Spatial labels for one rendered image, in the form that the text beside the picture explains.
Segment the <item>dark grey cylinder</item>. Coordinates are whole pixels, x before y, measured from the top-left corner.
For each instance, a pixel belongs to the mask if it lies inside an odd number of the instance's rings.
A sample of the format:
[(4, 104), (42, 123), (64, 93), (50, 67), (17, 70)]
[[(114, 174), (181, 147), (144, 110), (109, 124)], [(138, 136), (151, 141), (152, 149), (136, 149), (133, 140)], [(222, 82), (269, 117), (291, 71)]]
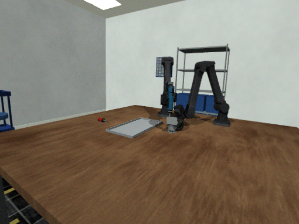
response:
[(168, 124), (168, 131), (167, 132), (176, 133), (175, 129), (176, 129), (176, 125)]

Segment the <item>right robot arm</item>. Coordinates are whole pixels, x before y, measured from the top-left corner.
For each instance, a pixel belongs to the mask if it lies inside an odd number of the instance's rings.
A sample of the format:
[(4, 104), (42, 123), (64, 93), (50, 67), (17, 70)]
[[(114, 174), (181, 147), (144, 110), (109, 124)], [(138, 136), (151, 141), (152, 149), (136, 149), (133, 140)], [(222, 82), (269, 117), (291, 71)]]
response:
[[(173, 85), (173, 82), (171, 82), (171, 65), (174, 65), (174, 58), (172, 57), (162, 57), (162, 65), (164, 67), (164, 91), (168, 92), (168, 87), (170, 85)], [(162, 94), (161, 94), (161, 105), (162, 109), (158, 112), (158, 114), (168, 115), (169, 112), (167, 110), (168, 102), (162, 101)]]

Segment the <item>grey l-shaped bracket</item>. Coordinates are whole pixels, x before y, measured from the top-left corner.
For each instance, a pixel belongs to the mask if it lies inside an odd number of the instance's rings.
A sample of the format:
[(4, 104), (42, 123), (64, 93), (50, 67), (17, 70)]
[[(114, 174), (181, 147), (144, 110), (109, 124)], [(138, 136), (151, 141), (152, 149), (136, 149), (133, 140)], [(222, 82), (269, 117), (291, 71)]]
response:
[(177, 118), (176, 117), (167, 117), (167, 124), (177, 125)]

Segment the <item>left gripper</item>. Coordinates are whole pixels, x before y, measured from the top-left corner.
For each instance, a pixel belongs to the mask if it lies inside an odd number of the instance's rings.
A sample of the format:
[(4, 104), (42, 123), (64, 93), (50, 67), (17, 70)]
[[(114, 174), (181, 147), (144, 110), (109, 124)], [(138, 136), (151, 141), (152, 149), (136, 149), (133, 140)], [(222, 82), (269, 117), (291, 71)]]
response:
[(175, 131), (177, 131), (177, 130), (182, 130), (183, 127), (184, 127), (184, 120), (177, 119), (177, 122), (178, 122), (178, 124), (177, 124), (177, 126), (176, 126)]

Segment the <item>white rimmed tray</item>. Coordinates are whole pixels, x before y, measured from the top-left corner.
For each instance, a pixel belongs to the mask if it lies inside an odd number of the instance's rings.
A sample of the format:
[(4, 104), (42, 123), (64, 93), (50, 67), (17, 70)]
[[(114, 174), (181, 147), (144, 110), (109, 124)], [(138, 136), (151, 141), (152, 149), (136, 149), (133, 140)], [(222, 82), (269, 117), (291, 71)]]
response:
[(106, 129), (106, 132), (121, 135), (128, 138), (135, 138), (142, 133), (162, 124), (163, 121), (153, 120), (149, 118), (136, 118)]

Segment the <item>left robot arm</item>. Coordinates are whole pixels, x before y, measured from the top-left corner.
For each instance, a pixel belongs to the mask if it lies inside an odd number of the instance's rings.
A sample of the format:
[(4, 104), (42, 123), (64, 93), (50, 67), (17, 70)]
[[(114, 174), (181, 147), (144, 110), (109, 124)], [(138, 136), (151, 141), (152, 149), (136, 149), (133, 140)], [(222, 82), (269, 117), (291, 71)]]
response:
[(195, 108), (199, 88), (201, 85), (202, 76), (206, 71), (215, 99), (213, 107), (218, 111), (218, 116), (216, 119), (214, 119), (214, 123), (230, 124), (230, 120), (227, 121), (229, 105), (226, 103), (226, 100), (224, 100), (222, 96), (218, 78), (215, 72), (215, 64), (215, 61), (202, 61), (195, 64), (194, 77), (186, 109), (184, 109), (183, 105), (181, 104), (174, 106), (175, 115), (173, 117), (184, 120), (185, 118), (189, 119), (195, 116)]

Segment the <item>blue electric screwdriver barrel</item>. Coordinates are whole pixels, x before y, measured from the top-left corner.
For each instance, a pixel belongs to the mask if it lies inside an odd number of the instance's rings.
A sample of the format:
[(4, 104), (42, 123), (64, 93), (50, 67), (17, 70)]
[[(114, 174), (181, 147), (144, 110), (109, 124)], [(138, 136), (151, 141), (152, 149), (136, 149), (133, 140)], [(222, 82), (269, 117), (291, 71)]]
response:
[(169, 112), (169, 116), (172, 113), (172, 110), (174, 109), (174, 89), (175, 87), (173, 85), (170, 85), (168, 87), (168, 105), (167, 110)]

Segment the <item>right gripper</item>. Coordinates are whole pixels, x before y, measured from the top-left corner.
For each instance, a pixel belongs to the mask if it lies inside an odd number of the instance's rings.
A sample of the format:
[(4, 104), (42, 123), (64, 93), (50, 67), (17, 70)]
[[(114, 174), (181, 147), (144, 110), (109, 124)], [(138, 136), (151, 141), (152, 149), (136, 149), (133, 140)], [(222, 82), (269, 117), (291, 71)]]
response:
[[(163, 92), (162, 101), (168, 102), (168, 92)], [(174, 93), (174, 103), (177, 101), (177, 93)]]

